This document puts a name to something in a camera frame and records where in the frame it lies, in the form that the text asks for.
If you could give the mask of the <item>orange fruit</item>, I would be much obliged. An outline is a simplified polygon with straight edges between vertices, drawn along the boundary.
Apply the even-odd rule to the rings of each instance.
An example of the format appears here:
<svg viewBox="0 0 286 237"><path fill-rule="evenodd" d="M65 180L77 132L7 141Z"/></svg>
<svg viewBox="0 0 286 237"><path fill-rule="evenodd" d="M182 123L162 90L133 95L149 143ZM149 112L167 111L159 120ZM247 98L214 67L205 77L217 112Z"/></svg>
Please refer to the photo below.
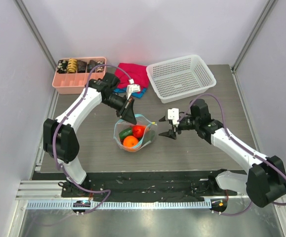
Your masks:
<svg viewBox="0 0 286 237"><path fill-rule="evenodd" d="M126 151L135 151L135 146L138 144L139 140L134 136L127 136L123 140L123 147Z"/></svg>

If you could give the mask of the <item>green cucumber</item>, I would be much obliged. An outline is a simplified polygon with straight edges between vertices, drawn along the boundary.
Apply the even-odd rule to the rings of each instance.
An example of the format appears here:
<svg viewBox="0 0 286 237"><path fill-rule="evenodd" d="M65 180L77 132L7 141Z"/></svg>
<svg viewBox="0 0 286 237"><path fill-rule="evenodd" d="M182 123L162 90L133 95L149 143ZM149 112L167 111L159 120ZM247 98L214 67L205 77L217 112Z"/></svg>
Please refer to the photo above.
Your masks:
<svg viewBox="0 0 286 237"><path fill-rule="evenodd" d="M132 127L126 128L119 133L120 140L124 140L127 136L132 136Z"/></svg>

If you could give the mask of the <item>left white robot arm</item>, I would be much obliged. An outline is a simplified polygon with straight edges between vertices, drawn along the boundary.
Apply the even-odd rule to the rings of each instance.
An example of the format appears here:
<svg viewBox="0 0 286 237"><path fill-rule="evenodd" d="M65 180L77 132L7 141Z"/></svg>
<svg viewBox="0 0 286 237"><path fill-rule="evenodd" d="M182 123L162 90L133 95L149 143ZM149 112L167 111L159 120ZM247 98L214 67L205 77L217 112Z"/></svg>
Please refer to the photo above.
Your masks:
<svg viewBox="0 0 286 237"><path fill-rule="evenodd" d="M54 158L56 167L63 170L68 182L73 183L73 192L79 197L86 196L90 190L89 178L78 159L77 130L86 117L103 103L114 109L118 118L137 123L131 95L141 88L129 79L126 95L121 97L114 92L119 83L120 79L112 73L106 73L102 79L88 79L80 96L64 113L43 123L43 149Z"/></svg>

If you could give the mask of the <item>red pepper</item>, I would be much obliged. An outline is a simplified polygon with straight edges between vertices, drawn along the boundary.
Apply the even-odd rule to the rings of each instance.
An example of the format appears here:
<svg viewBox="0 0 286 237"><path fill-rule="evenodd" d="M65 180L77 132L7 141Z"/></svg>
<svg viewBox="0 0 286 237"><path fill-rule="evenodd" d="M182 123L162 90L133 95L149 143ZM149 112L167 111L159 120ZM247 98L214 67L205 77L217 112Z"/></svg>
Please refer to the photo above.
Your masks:
<svg viewBox="0 0 286 237"><path fill-rule="evenodd" d="M144 125L135 125L132 127L132 132L135 138L141 139L145 134L146 126Z"/></svg>

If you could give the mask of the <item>clear zip top bag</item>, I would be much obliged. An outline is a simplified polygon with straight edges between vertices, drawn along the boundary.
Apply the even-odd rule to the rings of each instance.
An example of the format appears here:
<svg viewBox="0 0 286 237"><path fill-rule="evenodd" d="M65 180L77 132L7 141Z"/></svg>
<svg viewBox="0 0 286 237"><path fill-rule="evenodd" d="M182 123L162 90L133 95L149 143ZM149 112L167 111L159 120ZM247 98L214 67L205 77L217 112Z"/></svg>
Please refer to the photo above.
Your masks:
<svg viewBox="0 0 286 237"><path fill-rule="evenodd" d="M120 119L114 126L114 139L117 145L128 152L136 152L153 143L156 138L156 122L141 114L136 114L135 118L136 125Z"/></svg>

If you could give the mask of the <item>green avocado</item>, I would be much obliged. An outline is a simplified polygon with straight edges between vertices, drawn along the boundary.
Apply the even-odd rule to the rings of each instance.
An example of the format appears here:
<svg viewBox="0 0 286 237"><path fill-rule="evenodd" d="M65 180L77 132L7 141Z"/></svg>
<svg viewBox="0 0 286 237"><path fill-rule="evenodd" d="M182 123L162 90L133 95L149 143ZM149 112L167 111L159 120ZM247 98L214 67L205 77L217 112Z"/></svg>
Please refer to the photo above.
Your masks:
<svg viewBox="0 0 286 237"><path fill-rule="evenodd" d="M155 135L156 135L155 131L153 130L148 131L145 136L147 142L153 142Z"/></svg>

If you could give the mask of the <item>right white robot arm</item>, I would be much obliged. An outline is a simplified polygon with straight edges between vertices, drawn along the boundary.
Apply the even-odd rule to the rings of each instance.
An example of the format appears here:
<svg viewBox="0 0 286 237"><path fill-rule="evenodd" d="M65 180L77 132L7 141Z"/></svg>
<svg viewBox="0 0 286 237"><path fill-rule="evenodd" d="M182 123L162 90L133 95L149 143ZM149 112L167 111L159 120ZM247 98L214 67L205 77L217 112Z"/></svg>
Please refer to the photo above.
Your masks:
<svg viewBox="0 0 286 237"><path fill-rule="evenodd" d="M258 207L265 207L286 195L286 172L278 156L268 157L238 139L224 124L211 118L203 99L192 102L187 113L178 108L168 109L160 122L167 121L171 129L160 136L176 139L185 130L194 130L209 144L230 156L245 171L244 174L228 170L217 172L208 182L208 190L219 195L231 190L247 195Z"/></svg>

